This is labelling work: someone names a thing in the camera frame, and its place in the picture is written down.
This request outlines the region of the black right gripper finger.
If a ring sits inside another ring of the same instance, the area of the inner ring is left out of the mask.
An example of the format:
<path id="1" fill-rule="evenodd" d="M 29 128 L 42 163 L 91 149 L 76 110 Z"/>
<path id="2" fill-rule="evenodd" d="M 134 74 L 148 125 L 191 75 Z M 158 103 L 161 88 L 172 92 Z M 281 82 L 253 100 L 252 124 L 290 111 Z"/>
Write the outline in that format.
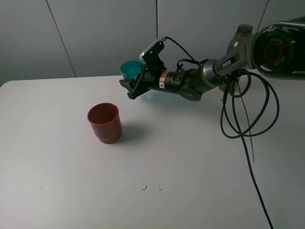
<path id="1" fill-rule="evenodd" d="M 132 100 L 149 91 L 148 83 L 144 80 L 145 71 L 141 71 L 133 84 L 130 83 L 131 90 L 127 93 Z"/>
<path id="2" fill-rule="evenodd" d="M 122 87 L 127 89 L 129 92 L 133 90 L 133 79 L 131 79 L 131 80 L 121 79 L 121 80 L 119 80 L 119 83 Z"/>

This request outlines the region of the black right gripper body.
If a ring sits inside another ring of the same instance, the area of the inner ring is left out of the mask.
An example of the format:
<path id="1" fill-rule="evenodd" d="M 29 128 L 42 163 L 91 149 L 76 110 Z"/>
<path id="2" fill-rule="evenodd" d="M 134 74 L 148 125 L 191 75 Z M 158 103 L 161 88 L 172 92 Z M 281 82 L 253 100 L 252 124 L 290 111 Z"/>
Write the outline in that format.
<path id="1" fill-rule="evenodd" d="M 149 90 L 161 92 L 184 94 L 188 92 L 186 73 L 159 71 L 153 73 L 144 69 L 140 76 L 140 92 L 145 93 Z"/>

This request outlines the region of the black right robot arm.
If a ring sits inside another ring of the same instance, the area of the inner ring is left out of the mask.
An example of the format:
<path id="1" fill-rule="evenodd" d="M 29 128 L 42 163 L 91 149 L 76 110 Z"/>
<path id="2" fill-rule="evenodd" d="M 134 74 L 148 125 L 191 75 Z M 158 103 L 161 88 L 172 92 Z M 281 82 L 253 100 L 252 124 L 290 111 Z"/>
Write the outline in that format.
<path id="1" fill-rule="evenodd" d="M 226 82 L 244 67 L 270 78 L 305 78 L 305 18 L 278 21 L 252 34 L 219 60 L 198 63 L 196 69 L 167 71 L 159 58 L 166 38 L 155 40 L 139 56 L 145 62 L 136 79 L 121 79 L 128 97 L 149 90 L 178 94 L 200 101 L 202 94 Z"/>

